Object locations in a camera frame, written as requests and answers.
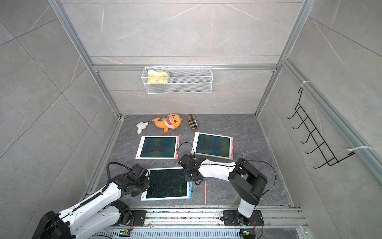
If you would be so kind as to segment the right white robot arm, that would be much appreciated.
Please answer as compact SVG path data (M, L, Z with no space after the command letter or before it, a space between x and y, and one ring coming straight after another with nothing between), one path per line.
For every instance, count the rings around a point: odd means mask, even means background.
M223 219L233 225L249 226L255 222L253 213L259 205L267 177L248 160L243 158L237 162L214 162L208 159L194 159L183 155L179 164L184 168L187 177L199 185L206 178L215 178L231 183L241 201L234 216L224 216Z

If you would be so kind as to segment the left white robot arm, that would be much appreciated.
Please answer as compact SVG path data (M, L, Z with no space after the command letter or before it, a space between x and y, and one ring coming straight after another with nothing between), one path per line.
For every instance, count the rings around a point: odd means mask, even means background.
M134 217L130 207L122 202L125 195L138 196L149 188L149 171L136 164L128 167L115 165L127 171L111 176L106 165L107 181L103 188L78 204L59 213L49 211L38 223L34 239L87 239L106 227L118 224L133 227Z

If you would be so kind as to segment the long pink stylus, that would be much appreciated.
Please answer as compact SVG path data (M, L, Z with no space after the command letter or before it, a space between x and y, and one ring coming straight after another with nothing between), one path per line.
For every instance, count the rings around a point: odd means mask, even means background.
M204 189L205 189L204 199L205 199L205 204L206 204L207 203L207 199L208 199L207 182L204 182Z

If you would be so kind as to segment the blue framed writing tablet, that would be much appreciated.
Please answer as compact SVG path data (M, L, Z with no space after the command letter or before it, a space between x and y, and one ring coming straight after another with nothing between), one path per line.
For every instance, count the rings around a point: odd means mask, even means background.
M184 168L152 168L148 172L149 188L141 194L142 202L192 198L192 182L186 179Z

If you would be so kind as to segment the right pink framed writing tablet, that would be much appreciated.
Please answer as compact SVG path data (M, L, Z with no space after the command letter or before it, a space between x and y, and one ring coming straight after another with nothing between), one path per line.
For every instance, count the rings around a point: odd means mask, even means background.
M193 149L197 156L233 160L233 137L196 132Z

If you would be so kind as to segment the pink framed writing tablet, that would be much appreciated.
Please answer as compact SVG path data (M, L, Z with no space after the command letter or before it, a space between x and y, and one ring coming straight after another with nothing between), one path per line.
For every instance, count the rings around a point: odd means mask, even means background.
M142 136L135 159L178 159L179 136Z
M193 149L197 156L233 160L233 137L196 132Z

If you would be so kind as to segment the left pink framed writing tablet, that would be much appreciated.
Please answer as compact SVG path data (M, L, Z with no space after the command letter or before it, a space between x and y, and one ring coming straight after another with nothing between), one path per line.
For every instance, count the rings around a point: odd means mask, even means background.
M179 136L142 136L135 159L178 159Z

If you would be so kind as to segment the orange shark plush toy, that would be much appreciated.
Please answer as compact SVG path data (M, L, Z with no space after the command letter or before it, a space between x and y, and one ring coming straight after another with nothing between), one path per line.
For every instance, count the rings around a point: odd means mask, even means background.
M166 118L155 118L152 120L156 127L162 128L164 133L169 129L176 129L181 125L182 118L177 114L170 114Z

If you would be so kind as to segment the white small plush toy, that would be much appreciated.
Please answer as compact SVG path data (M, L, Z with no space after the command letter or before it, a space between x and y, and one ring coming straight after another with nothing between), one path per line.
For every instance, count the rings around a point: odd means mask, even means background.
M138 134L141 134L142 131L143 131L144 129L146 129L148 125L149 125L149 122L143 122L143 121L139 122L139 123L136 125L136 127L137 127L137 133L138 133Z

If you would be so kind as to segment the yellow white cloth in basket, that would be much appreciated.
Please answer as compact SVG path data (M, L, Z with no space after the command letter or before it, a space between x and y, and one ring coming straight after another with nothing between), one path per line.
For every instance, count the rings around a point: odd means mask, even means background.
M147 71L148 84L167 84L170 77L169 72L161 69L154 69Z

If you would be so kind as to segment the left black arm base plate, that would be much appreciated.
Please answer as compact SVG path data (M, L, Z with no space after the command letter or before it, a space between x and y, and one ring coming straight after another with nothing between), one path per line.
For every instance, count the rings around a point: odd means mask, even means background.
M117 225L121 227L130 227L131 225L133 227L142 227L145 222L146 212L147 211L145 210L133 210L126 213L122 213L120 215L120 219L117 222Z

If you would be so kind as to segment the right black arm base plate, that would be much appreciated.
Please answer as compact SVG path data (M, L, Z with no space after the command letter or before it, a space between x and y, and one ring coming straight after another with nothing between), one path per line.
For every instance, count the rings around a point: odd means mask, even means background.
M259 210L254 210L249 218L239 214L238 210L224 210L220 220L225 226L264 226L263 215Z

